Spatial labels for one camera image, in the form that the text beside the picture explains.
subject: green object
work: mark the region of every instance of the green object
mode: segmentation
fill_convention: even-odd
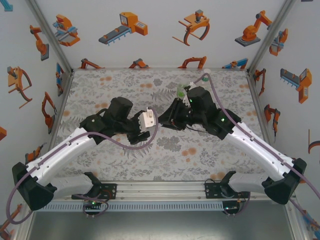
[[[187,85],[185,84],[179,84],[178,87],[176,88],[176,95],[178,98],[183,99],[186,95],[186,90],[184,89],[184,87],[186,87]]]
[[[185,97],[185,94],[183,92],[181,92],[181,91],[178,91],[176,94],[177,94],[177,96],[179,98],[184,98]]]

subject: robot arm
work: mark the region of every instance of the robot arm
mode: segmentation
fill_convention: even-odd
[[[19,162],[13,166],[15,184],[27,173],[30,174],[20,184],[18,191],[31,210],[43,208],[54,198],[73,194],[95,198],[101,194],[101,183],[91,172],[67,178],[55,178],[55,175],[79,154],[104,140],[98,135],[88,135],[90,132],[110,138],[116,134],[126,134],[132,145],[147,140],[150,137],[147,128],[156,123],[154,113],[148,109],[127,119],[132,106],[133,103],[126,98],[112,99],[108,109],[88,116],[79,128],[51,151],[27,165]]]
[[[254,134],[235,113],[226,110],[242,129],[252,135],[249,138],[216,107],[210,93],[203,87],[190,88],[186,96],[188,102],[186,99],[176,98],[169,109],[159,117],[159,123],[163,127],[180,131],[187,125],[202,125],[209,134],[242,149],[265,170],[262,174],[228,172],[220,183],[223,195],[228,197],[233,195],[234,191],[258,192],[266,194],[279,204],[286,204],[299,184],[300,177],[262,146],[274,152],[301,174],[304,173],[307,164],[300,158],[293,160],[280,153]]]

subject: white wall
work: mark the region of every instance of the white wall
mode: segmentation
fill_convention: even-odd
[[[308,154],[308,129],[311,130],[311,142],[320,140],[320,67],[319,67],[319,9],[320,1],[297,1],[287,19],[281,26],[288,28],[288,38],[284,49],[278,56],[266,53],[258,70],[266,69],[265,92],[261,95],[261,104],[270,104],[281,115],[278,121],[278,133],[275,147],[294,158],[307,162],[305,176],[320,191],[320,147],[314,147]],[[312,74],[308,99],[300,104],[298,92],[280,79],[280,69],[299,76],[305,68]],[[257,83],[260,91],[261,81]],[[273,131],[269,124],[271,136]],[[299,202],[310,215],[320,222],[319,199],[306,184],[297,187]]]
[[[4,12],[0,7],[0,127],[6,129],[7,136],[0,141],[0,223],[6,219],[5,207],[11,189],[14,187],[12,167],[17,162],[25,162],[25,154],[31,153],[44,142],[48,144],[42,149],[42,154],[48,149],[51,135],[41,112],[45,91],[49,93],[59,111],[63,96],[58,97],[56,85],[56,63],[58,62],[52,47],[49,47],[49,59],[41,61],[40,52],[36,48],[36,38],[30,33],[30,25],[39,27],[25,1],[10,0],[12,12]],[[43,33],[39,33],[43,43],[47,44]],[[17,91],[8,93],[7,67],[19,66],[26,71],[32,82],[32,87],[25,90],[32,101],[21,109],[25,101]],[[27,80],[22,78],[23,86]],[[47,104],[47,113],[53,115],[52,107]],[[11,204],[11,212],[22,201],[17,192],[15,201]]]
[[[49,24],[56,21],[56,15],[67,17],[78,28],[80,41],[73,46],[61,46],[73,68],[87,58],[102,67],[128,68],[138,58],[150,67],[177,68],[191,57],[207,56],[205,67],[221,68],[232,61],[249,58],[249,63],[259,49],[261,42],[243,47],[235,42],[244,29],[253,25],[256,14],[262,10],[272,21],[283,0],[37,0]],[[198,9],[210,19],[210,30],[202,41],[189,36],[190,46],[175,40],[183,39],[186,27],[178,23]],[[121,25],[119,14],[132,12],[139,21],[148,25],[148,35],[138,33],[121,37],[110,46],[98,41],[103,35]],[[267,26],[261,25],[257,36],[263,39]]]

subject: metal floor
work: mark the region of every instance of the metal floor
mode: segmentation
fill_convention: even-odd
[[[37,212],[28,240],[291,240],[283,205],[252,201],[236,218],[220,211]]]

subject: patterned table surface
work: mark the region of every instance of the patterned table surface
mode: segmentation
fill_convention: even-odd
[[[178,83],[193,82],[202,74],[203,71],[188,69],[77,70],[55,144],[71,134],[87,116],[107,108],[115,97],[133,102],[129,117],[149,106],[160,115],[176,97]],[[212,71],[211,77],[223,106],[240,116],[261,137],[246,72]],[[113,138],[129,145],[125,135]],[[127,150],[103,141],[82,153],[57,177],[90,171],[102,181],[203,181],[208,178],[219,180],[231,170],[263,172],[240,149],[215,136],[189,129],[175,131],[160,127],[154,141],[144,149]]]

